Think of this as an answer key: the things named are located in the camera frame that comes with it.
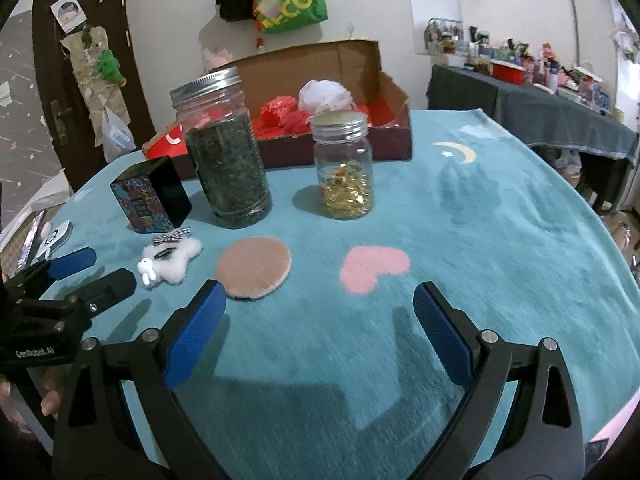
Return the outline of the person's left hand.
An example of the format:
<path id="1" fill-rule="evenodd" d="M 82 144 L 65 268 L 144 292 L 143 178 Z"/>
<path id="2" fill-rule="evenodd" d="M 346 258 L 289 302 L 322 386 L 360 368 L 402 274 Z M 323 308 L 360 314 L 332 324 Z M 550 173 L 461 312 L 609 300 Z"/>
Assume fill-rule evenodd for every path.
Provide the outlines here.
<path id="1" fill-rule="evenodd" d="M 68 366 L 35 367 L 27 371 L 41 396 L 41 413 L 44 416 L 56 416 L 66 390 Z M 14 402 L 13 384 L 5 374 L 1 375 L 1 411 L 18 428 L 27 427 L 27 422 Z"/>

